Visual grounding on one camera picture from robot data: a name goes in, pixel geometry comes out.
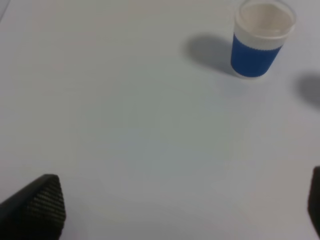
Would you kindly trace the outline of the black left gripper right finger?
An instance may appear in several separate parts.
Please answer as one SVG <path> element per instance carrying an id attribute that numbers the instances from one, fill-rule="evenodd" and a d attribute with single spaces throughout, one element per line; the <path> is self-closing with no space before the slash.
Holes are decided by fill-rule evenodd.
<path id="1" fill-rule="evenodd" d="M 313 169 L 310 182 L 307 211 L 315 232 L 320 237 L 320 167 Z"/>

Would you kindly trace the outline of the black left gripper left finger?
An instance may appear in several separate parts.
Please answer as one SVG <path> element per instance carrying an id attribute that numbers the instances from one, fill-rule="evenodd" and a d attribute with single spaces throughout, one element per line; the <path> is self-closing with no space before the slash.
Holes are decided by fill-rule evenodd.
<path id="1" fill-rule="evenodd" d="M 0 238 L 58 240 L 66 217 L 59 176 L 44 174 L 0 203 Z"/>

